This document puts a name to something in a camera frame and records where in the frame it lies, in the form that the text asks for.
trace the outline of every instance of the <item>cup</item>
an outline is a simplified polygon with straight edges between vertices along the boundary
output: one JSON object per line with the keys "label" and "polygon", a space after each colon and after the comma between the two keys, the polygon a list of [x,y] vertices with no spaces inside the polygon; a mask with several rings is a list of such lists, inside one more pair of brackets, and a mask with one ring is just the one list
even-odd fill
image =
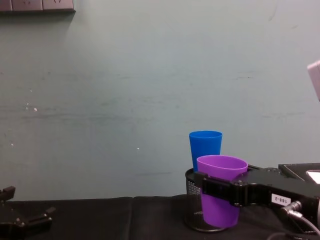
{"label": "cup", "polygon": [[194,131],[189,134],[193,170],[198,170],[197,158],[220,155],[222,133],[219,131]]}
{"label": "cup", "polygon": [[[224,155],[207,155],[197,159],[198,171],[210,177],[231,181],[248,170],[248,164],[239,158]],[[201,205],[204,221],[218,228],[230,228],[238,223],[240,209],[228,201],[203,194]]]}

